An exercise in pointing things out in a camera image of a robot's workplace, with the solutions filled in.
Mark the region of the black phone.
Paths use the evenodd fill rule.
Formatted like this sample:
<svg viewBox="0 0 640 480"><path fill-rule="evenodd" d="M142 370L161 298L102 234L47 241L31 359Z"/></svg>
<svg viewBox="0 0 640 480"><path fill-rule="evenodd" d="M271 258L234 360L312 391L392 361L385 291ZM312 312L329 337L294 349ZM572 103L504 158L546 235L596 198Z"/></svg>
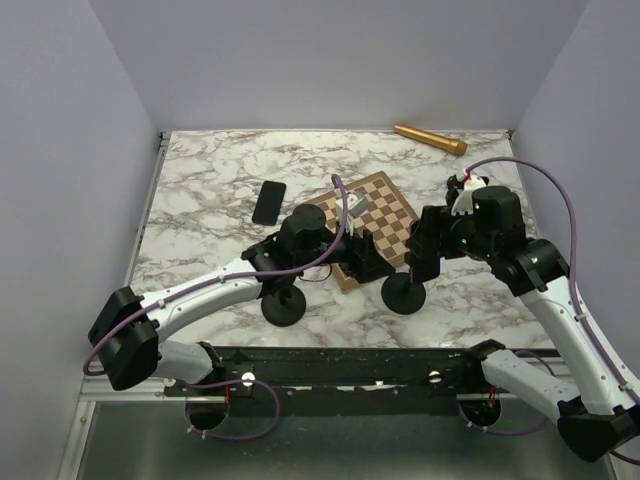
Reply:
<svg viewBox="0 0 640 480"><path fill-rule="evenodd" d="M285 192L285 183L264 181L252 214L252 222L262 226L274 226L281 211Z"/></svg>

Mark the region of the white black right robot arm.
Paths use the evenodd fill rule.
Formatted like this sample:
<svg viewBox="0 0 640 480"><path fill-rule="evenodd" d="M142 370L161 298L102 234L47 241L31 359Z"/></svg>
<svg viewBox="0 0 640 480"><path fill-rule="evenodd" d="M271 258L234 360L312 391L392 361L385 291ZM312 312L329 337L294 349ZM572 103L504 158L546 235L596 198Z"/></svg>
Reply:
<svg viewBox="0 0 640 480"><path fill-rule="evenodd" d="M594 462L639 434L639 379L592 319L556 246L526 234L518 195L504 186L464 191L464 208L426 206L410 228L406 262L422 284L439 276L444 259L469 257L536 317L573 381L564 383L485 341L460 367L469 390L509 391L555 423L570 450Z"/></svg>

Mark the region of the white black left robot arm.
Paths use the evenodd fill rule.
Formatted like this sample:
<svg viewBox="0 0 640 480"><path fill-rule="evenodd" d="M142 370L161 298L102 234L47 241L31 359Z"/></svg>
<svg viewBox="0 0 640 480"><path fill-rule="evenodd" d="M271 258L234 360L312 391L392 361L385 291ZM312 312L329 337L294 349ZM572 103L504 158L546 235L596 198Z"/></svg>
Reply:
<svg viewBox="0 0 640 480"><path fill-rule="evenodd" d="M395 271L378 252L371 232L332 232L320 207L303 204L285 218L278 232L208 275L156 292L136 294L130 287L113 292L89 331L92 354L116 391L152 377L169 377L188 383L201 395L212 394L222 380L213 348L205 342L174 342L172 335L227 307L254 300L270 324L292 326L307 307L295 281L322 265L338 265L360 284Z"/></svg>

